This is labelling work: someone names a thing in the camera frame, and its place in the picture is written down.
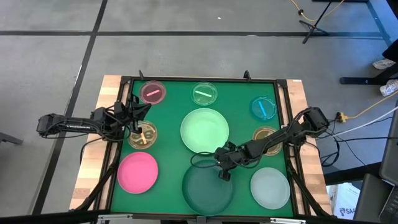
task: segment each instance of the white cable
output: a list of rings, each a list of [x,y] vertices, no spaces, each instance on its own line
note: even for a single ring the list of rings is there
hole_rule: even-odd
[[[398,106],[395,107],[394,109],[388,111],[388,112],[385,113],[384,115],[382,115],[382,116],[380,116],[380,117],[374,119],[373,121],[370,121],[370,122],[368,122],[368,123],[366,123],[366,124],[362,124],[361,126],[358,126],[358,127],[356,127],[356,128],[351,128],[351,129],[349,129],[349,130],[347,130],[347,131],[343,131],[343,132],[341,132],[341,133],[337,133],[337,134],[335,134],[335,135],[332,135],[332,137],[336,137],[336,136],[339,136],[339,135],[348,133],[348,132],[350,132],[350,131],[354,131],[354,130],[357,130],[357,129],[359,129],[359,128],[365,127],[366,125],[371,124],[371,123],[373,123],[373,122],[375,122],[375,121],[377,121],[377,120],[379,120],[379,119],[381,119],[381,118],[383,118],[383,117],[385,117],[385,116],[391,114],[391,113],[394,112],[396,109],[398,109]]]

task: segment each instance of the concrete floor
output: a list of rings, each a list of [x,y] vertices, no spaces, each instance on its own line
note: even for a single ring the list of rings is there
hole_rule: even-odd
[[[297,0],[308,17],[325,3]],[[371,0],[390,41],[398,38],[398,21],[386,0]],[[0,30],[92,30],[101,0],[3,0]],[[102,31],[198,30],[304,32],[289,0],[112,0]],[[366,4],[344,3],[320,27],[332,32],[379,32]],[[0,131],[24,139],[21,146],[0,144],[0,217],[24,215],[34,196],[52,141],[35,132],[46,113],[64,113],[89,37],[0,36]],[[339,77],[373,77],[371,63],[382,59],[381,38],[323,37],[97,37],[74,116],[89,116],[103,75],[241,77],[302,79],[308,104],[332,119],[337,111],[359,113],[382,98],[378,86],[343,86]],[[390,110],[396,98],[346,124],[342,131]],[[386,136],[389,122],[354,131],[343,138]],[[85,138],[65,141],[43,212],[68,209]],[[353,141],[366,164],[379,162],[385,141]],[[330,139],[318,141],[322,155],[334,152]],[[360,166],[342,144],[339,161],[324,172]]]

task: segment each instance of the white plate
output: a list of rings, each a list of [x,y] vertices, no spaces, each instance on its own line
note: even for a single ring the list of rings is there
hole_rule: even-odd
[[[279,170],[270,167],[254,173],[250,189],[256,202],[268,209],[282,208],[290,197],[290,186],[286,177]]]

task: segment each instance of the wooden table frame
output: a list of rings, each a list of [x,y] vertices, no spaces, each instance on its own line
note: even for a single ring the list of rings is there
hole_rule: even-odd
[[[111,106],[117,99],[121,99],[123,103],[126,103],[128,93],[131,91],[131,89],[126,88],[130,86],[127,82],[128,80],[128,77],[119,75],[105,75],[99,91],[96,108]],[[278,80],[277,82],[283,123],[287,124],[294,115],[307,108],[303,84],[301,80]],[[98,138],[98,135],[89,134],[87,141],[96,138]],[[313,138],[307,138],[307,141],[316,144]],[[117,147],[118,144],[116,143],[107,144],[107,142],[104,141],[96,141],[86,146],[70,203],[71,209],[78,207],[93,190],[100,176],[106,171],[106,166],[109,166],[112,162]],[[294,149],[291,148],[290,152],[294,154]],[[291,161],[297,168],[295,159],[297,158],[291,158]],[[298,161],[300,160],[301,166],[299,166],[299,168],[302,167],[302,173],[307,188],[321,207],[331,214],[331,207],[317,149],[309,144],[304,144],[300,150]],[[115,177],[112,176],[109,178],[102,193],[90,209],[105,209],[108,207],[107,198],[109,197],[109,193],[111,193],[109,192],[109,185],[112,180],[114,181],[113,178]],[[309,215],[311,212],[311,214],[314,215],[314,212],[309,210],[308,203],[306,203],[305,200],[303,201],[300,189],[296,184],[294,185],[297,213]]]

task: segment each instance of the green petri dish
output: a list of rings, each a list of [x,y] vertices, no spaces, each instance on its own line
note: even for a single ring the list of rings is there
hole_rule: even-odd
[[[195,163],[196,166],[210,166],[211,160]],[[188,206],[197,214],[214,216],[223,212],[233,198],[232,180],[218,177],[219,167],[197,168],[191,166],[182,181],[182,193]]]
[[[219,112],[200,108],[191,111],[181,123],[181,138],[193,152],[215,152],[228,140],[229,127]]]
[[[208,82],[197,83],[192,89],[192,100],[200,106],[208,106],[217,99],[216,87]]]
[[[250,105],[253,115],[261,120],[271,119],[276,114],[276,105],[265,96],[259,96],[252,100]]]

